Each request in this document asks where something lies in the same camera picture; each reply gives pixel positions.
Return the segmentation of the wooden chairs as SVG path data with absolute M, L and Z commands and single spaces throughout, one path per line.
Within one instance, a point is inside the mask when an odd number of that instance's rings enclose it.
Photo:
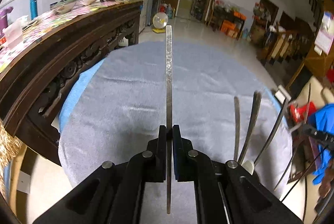
M 282 63 L 305 58 L 314 40 L 314 33 L 308 31 L 269 32 L 264 37 L 262 48 L 256 58 L 264 66 L 266 63 Z

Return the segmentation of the orange crates table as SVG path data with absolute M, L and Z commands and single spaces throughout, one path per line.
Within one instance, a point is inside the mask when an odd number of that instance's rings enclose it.
M 220 31 L 225 35 L 239 39 L 247 17 L 237 11 L 223 12 L 223 22 Z

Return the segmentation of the white floor fan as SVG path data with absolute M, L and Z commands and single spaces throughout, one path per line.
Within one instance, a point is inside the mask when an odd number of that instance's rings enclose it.
M 152 30 L 155 33 L 163 33 L 165 31 L 165 27 L 168 24 L 168 16 L 166 13 L 159 12 L 152 19 Z

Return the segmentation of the blue under cloth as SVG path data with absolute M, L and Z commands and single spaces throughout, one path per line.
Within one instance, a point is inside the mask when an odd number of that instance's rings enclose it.
M 74 83 L 73 87 L 65 99 L 65 102 L 60 110 L 59 114 L 59 132 L 62 133 L 64 127 L 66 126 L 70 114 L 74 110 L 75 105 L 78 103 L 82 93 L 86 89 L 90 80 L 93 78 L 96 71 L 100 68 L 105 59 L 102 59 L 97 64 L 92 66 L 90 69 L 85 70 L 79 74 L 79 79 Z

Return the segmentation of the grey table cloth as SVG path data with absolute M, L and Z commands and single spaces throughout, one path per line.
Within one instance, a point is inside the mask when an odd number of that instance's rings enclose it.
M 211 160 L 233 159 L 234 97 L 239 98 L 239 150 L 245 142 L 254 92 L 262 95 L 245 158 L 260 153 L 278 105 L 269 89 L 238 61 L 214 47 L 173 44 L 173 123 Z M 166 123 L 165 44 L 146 42 L 111 52 L 82 93 L 60 134 L 58 155 L 72 186 L 103 162 L 124 163 L 144 151 Z M 288 177 L 292 137 L 281 122 L 256 165 L 260 183 L 279 198 Z

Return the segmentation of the white plastic spoon left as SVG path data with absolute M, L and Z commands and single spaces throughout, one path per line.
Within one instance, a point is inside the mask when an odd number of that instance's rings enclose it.
M 251 175 L 253 175 L 254 170 L 255 170 L 255 165 L 253 161 L 246 160 L 245 162 L 242 163 L 242 167 Z

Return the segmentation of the dark carved wooden sideboard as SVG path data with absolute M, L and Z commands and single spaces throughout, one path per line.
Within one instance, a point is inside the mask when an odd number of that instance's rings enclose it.
M 59 132 L 52 122 L 79 75 L 121 39 L 138 43 L 141 1 L 123 1 L 52 29 L 1 73 L 1 121 L 8 134 L 59 163 Z

